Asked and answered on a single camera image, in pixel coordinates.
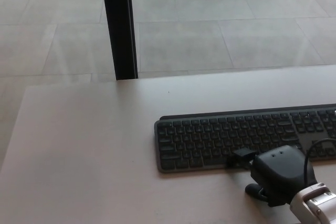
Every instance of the gray floor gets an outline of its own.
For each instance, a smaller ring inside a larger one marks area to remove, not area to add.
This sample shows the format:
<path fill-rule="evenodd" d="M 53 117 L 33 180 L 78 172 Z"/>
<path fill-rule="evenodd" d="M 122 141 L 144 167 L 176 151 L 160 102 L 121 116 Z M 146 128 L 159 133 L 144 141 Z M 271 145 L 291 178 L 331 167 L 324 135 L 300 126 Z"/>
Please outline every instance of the gray floor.
<path fill-rule="evenodd" d="M 133 7 L 140 78 L 336 63 L 336 0 Z M 103 0 L 0 0 L 0 166 L 27 86 L 113 80 Z"/>

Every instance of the robotic arm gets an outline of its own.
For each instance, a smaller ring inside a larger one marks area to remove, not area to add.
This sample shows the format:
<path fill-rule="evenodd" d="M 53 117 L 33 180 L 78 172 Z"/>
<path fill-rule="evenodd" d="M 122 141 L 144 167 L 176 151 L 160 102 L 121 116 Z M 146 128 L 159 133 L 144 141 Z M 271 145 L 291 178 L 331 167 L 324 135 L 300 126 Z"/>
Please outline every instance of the robotic arm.
<path fill-rule="evenodd" d="M 316 181 L 310 162 L 305 183 L 304 163 L 305 156 L 288 145 L 260 155 L 243 148 L 228 158 L 228 166 L 239 164 L 251 170 L 257 184 L 245 188 L 249 196 L 269 207 L 289 204 L 302 224 L 336 224 L 336 194 Z"/>

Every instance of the tiled floor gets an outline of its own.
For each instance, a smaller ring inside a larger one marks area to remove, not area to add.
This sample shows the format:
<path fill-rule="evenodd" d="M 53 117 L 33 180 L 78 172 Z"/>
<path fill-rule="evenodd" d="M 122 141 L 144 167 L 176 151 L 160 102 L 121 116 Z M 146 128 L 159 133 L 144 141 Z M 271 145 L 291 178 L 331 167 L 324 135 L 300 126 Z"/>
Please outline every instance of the tiled floor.
<path fill-rule="evenodd" d="M 140 78 L 336 64 L 336 0 L 133 0 L 133 10 Z M 0 0 L 0 166 L 27 86 L 114 80 L 103 0 Z"/>

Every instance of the spacebar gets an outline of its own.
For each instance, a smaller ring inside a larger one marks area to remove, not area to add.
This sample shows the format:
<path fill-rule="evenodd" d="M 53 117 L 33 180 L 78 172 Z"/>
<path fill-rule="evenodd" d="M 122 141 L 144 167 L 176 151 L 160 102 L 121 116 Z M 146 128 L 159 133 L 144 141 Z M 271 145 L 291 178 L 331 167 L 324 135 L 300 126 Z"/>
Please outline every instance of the spacebar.
<path fill-rule="evenodd" d="M 210 158 L 210 159 L 203 159 L 204 165 L 224 165 L 226 164 L 225 157 L 218 157 L 218 158 Z"/>

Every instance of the keyboard key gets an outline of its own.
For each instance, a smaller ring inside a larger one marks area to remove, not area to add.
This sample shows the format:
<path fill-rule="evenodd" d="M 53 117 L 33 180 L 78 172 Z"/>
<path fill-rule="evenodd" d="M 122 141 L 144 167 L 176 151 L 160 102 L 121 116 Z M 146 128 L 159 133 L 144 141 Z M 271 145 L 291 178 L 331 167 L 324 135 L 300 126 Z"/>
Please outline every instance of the keyboard key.
<path fill-rule="evenodd" d="M 287 125 L 292 125 L 292 122 L 289 119 L 278 119 L 277 124 L 279 126 L 287 126 Z"/>
<path fill-rule="evenodd" d="M 242 122 L 239 125 L 240 125 L 240 128 L 243 130 L 250 128 L 248 122 Z"/>
<path fill-rule="evenodd" d="M 199 122 L 200 122 L 199 120 L 191 120 L 192 125 L 199 125 L 200 124 Z"/>
<path fill-rule="evenodd" d="M 246 121 L 253 121 L 253 116 L 252 115 L 247 115 L 245 116 Z"/>
<path fill-rule="evenodd" d="M 179 143 L 179 144 L 177 144 L 177 145 L 176 145 L 176 149 L 177 149 L 178 151 L 184 151 L 184 150 L 185 150 L 185 145 L 184 145 L 184 143 Z"/>
<path fill-rule="evenodd" d="M 184 134 L 184 127 L 177 127 L 176 128 L 176 133 L 177 134 Z"/>
<path fill-rule="evenodd" d="M 277 126 L 277 122 L 275 120 L 268 120 L 267 121 L 268 126 L 275 127 Z"/>
<path fill-rule="evenodd" d="M 275 133 L 277 134 L 284 134 L 284 128 L 283 127 L 276 127 L 275 128 Z"/>
<path fill-rule="evenodd" d="M 171 136 L 159 136 L 159 143 L 171 143 L 172 137 Z"/>
<path fill-rule="evenodd" d="M 328 115 L 335 115 L 335 110 L 326 110 Z"/>
<path fill-rule="evenodd" d="M 284 119 L 289 118 L 288 113 L 281 113 L 280 116 L 281 116 L 281 118 L 284 118 Z"/>
<path fill-rule="evenodd" d="M 257 132 L 253 129 L 247 130 L 246 132 L 247 132 L 247 135 L 249 135 L 249 136 L 256 136 L 257 135 Z"/>
<path fill-rule="evenodd" d="M 270 120 L 271 119 L 271 115 L 263 115 L 262 117 L 265 120 Z"/>
<path fill-rule="evenodd" d="M 195 133 L 195 134 L 192 134 L 192 135 L 191 135 L 191 139 L 192 139 L 194 142 L 197 142 L 197 141 L 200 141 L 200 140 L 201 140 L 201 136 L 200 136 L 200 134 Z"/>
<path fill-rule="evenodd" d="M 243 122 L 243 121 L 245 121 L 245 118 L 243 116 L 236 116 L 236 121 L 237 122 Z"/>
<path fill-rule="evenodd" d="M 174 170 L 175 162 L 174 161 L 161 161 L 161 168 L 163 170 Z"/>
<path fill-rule="evenodd" d="M 316 111 L 308 111 L 310 117 L 317 116 Z"/>
<path fill-rule="evenodd" d="M 205 126 L 204 126 L 204 132 L 212 132 L 212 127 L 211 127 L 211 125 L 205 125 Z"/>
<path fill-rule="evenodd" d="M 290 115 L 292 116 L 292 118 L 298 118 L 300 116 L 297 112 L 292 112 L 290 113 Z"/>
<path fill-rule="evenodd" d="M 227 118 L 226 120 L 227 120 L 227 122 L 229 122 L 229 123 L 236 122 L 236 119 L 233 118 L 233 117 L 229 117 L 229 118 Z"/>
<path fill-rule="evenodd" d="M 218 148 L 214 148 L 211 150 L 211 154 L 213 157 L 220 157 L 222 154 L 221 154 L 221 150 L 218 149 Z"/>
<path fill-rule="evenodd" d="M 175 150 L 175 144 L 160 144 L 159 149 L 161 152 L 170 152 Z"/>
<path fill-rule="evenodd" d="M 173 123 L 172 122 L 160 122 L 158 123 L 158 128 L 167 128 L 167 127 L 172 127 L 173 126 Z"/>
<path fill-rule="evenodd" d="M 214 147 L 214 142 L 213 141 L 204 141 L 204 146 L 206 149 L 211 149 Z"/>
<path fill-rule="evenodd" d="M 190 167 L 202 167 L 203 161 L 201 158 L 194 158 L 194 159 L 189 160 L 189 165 Z"/>
<path fill-rule="evenodd" d="M 211 138 L 212 140 L 219 139 L 219 134 L 218 134 L 218 132 L 210 133 L 210 138 Z"/>
<path fill-rule="evenodd" d="M 240 138 L 235 138 L 232 140 L 233 144 L 235 146 L 242 146 L 243 145 L 243 140 L 241 140 Z"/>
<path fill-rule="evenodd" d="M 189 162 L 186 159 L 176 160 L 175 165 L 177 169 L 185 169 L 189 167 Z"/>
<path fill-rule="evenodd" d="M 249 138 L 249 137 L 244 137 L 244 138 L 243 138 L 243 144 L 244 144 L 244 145 L 251 145 L 251 144 L 252 144 L 252 140 L 251 140 L 251 138 Z"/>
<path fill-rule="evenodd" d="M 261 144 L 261 138 L 259 136 L 252 137 L 252 143 Z"/>
<path fill-rule="evenodd" d="M 325 149 L 325 152 L 326 152 L 326 154 L 327 154 L 328 156 L 331 156 L 331 157 L 333 157 L 333 156 L 336 155 L 336 153 L 335 153 L 335 149 L 334 149 L 334 148 L 326 148 L 326 149 Z"/>
<path fill-rule="evenodd" d="M 281 135 L 281 140 L 283 140 L 283 141 L 298 141 L 299 138 L 296 134 L 285 134 L 285 135 Z"/>
<path fill-rule="evenodd" d="M 211 124 L 218 123 L 218 119 L 217 118 L 211 118 L 211 119 L 209 119 L 209 123 L 211 123 Z"/>
<path fill-rule="evenodd" d="M 266 121 L 259 121 L 258 124 L 259 124 L 259 127 L 262 127 L 262 128 L 265 128 L 268 126 Z"/>
<path fill-rule="evenodd" d="M 238 137 L 238 134 L 237 134 L 236 131 L 229 131 L 229 136 L 230 136 L 231 138 L 236 138 L 236 137 Z"/>
<path fill-rule="evenodd" d="M 200 150 L 194 150 L 194 151 L 192 151 L 192 153 L 193 153 L 193 157 L 201 157 L 202 156 Z"/>
<path fill-rule="evenodd" d="M 229 137 L 229 133 L 227 131 L 221 131 L 219 134 L 220 138 L 228 138 Z"/>
<path fill-rule="evenodd" d="M 245 130 L 239 130 L 238 131 L 238 136 L 239 137 L 245 137 L 245 136 L 247 136 L 246 131 Z"/>
<path fill-rule="evenodd" d="M 211 150 L 202 150 L 203 158 L 211 158 Z"/>
<path fill-rule="evenodd" d="M 191 141 L 191 136 L 190 135 L 182 135 L 182 141 L 183 142 L 190 142 Z"/>
<path fill-rule="evenodd" d="M 157 129 L 157 134 L 159 136 L 166 136 L 166 129 L 165 128 L 158 128 Z"/>
<path fill-rule="evenodd" d="M 306 132 L 306 128 L 300 125 L 296 126 L 296 130 L 301 134 Z"/>
<path fill-rule="evenodd" d="M 208 119 L 201 119 L 200 123 L 201 123 L 201 125 L 208 124 L 209 120 Z"/>
<path fill-rule="evenodd" d="M 202 140 L 209 140 L 210 139 L 209 133 L 201 133 L 201 139 Z"/>
<path fill-rule="evenodd" d="M 223 147 L 223 141 L 222 140 L 216 140 L 214 141 L 216 147 Z"/>
<path fill-rule="evenodd" d="M 272 114 L 271 117 L 273 119 L 280 119 L 280 114 Z"/>
<path fill-rule="evenodd" d="M 231 123 L 231 128 L 233 129 L 233 130 L 239 130 L 240 128 L 239 128 L 239 123 Z"/>
<path fill-rule="evenodd" d="M 218 123 L 212 125 L 212 128 L 214 129 L 214 131 L 221 131 L 222 130 L 222 126 Z"/>
<path fill-rule="evenodd" d="M 182 126 L 182 122 L 181 121 L 175 121 L 175 122 L 173 122 L 173 125 L 175 127 Z"/>
<path fill-rule="evenodd" d="M 161 154 L 162 160 L 172 160 L 181 158 L 181 152 L 164 152 Z"/>
<path fill-rule="evenodd" d="M 326 111 L 325 110 L 319 110 L 318 112 L 318 115 L 326 115 Z"/>
<path fill-rule="evenodd" d="M 192 150 L 195 149 L 195 144 L 194 143 L 186 143 L 185 147 L 186 147 L 187 150 L 192 151 Z"/>
<path fill-rule="evenodd" d="M 204 143 L 203 142 L 196 142 L 195 143 L 196 149 L 203 150 L 204 149 Z"/>
<path fill-rule="evenodd" d="M 256 129 L 256 128 L 259 128 L 259 125 L 258 125 L 258 123 L 257 122 L 250 122 L 250 127 L 252 128 L 252 129 Z"/>
<path fill-rule="evenodd" d="M 231 154 L 231 151 L 229 148 L 222 148 L 221 151 L 222 151 L 223 156 L 228 156 Z"/>
<path fill-rule="evenodd" d="M 225 157 L 209 158 L 204 160 L 204 165 L 224 165 L 226 164 Z"/>
<path fill-rule="evenodd" d="M 253 118 L 254 118 L 254 120 L 257 120 L 257 121 L 263 119 L 262 115 L 255 115 L 255 116 L 253 116 Z"/>
<path fill-rule="evenodd" d="M 218 118 L 219 123 L 226 123 L 226 118 Z"/>
<path fill-rule="evenodd" d="M 189 126 L 191 123 L 190 123 L 190 120 L 184 120 L 182 121 L 182 125 L 183 126 Z"/>
<path fill-rule="evenodd" d="M 299 114 L 300 114 L 300 116 L 308 116 L 308 112 L 307 111 L 302 111 Z"/>
<path fill-rule="evenodd" d="M 196 126 L 195 126 L 195 132 L 202 133 L 202 132 L 203 132 L 203 126 L 201 126 L 201 125 L 196 125 Z"/>
<path fill-rule="evenodd" d="M 182 155 L 183 155 L 183 158 L 192 158 L 191 151 L 183 151 Z"/>
<path fill-rule="evenodd" d="M 194 127 L 192 127 L 192 126 L 187 126 L 187 127 L 185 128 L 185 132 L 186 132 L 186 133 L 194 133 Z"/>
<path fill-rule="evenodd" d="M 231 130 L 231 125 L 229 123 L 222 123 L 222 129 L 224 131 L 229 131 Z"/>
<path fill-rule="evenodd" d="M 231 139 L 225 139 L 225 140 L 223 141 L 223 143 L 224 143 L 224 145 L 225 145 L 226 147 L 231 147 L 231 146 L 233 146 L 233 143 L 232 143 L 232 140 L 231 140 Z"/>
<path fill-rule="evenodd" d="M 314 126 L 315 126 L 315 130 L 316 130 L 317 132 L 322 132 L 322 131 L 324 131 L 323 126 L 322 126 L 320 123 L 319 123 L 319 124 L 315 124 Z"/>

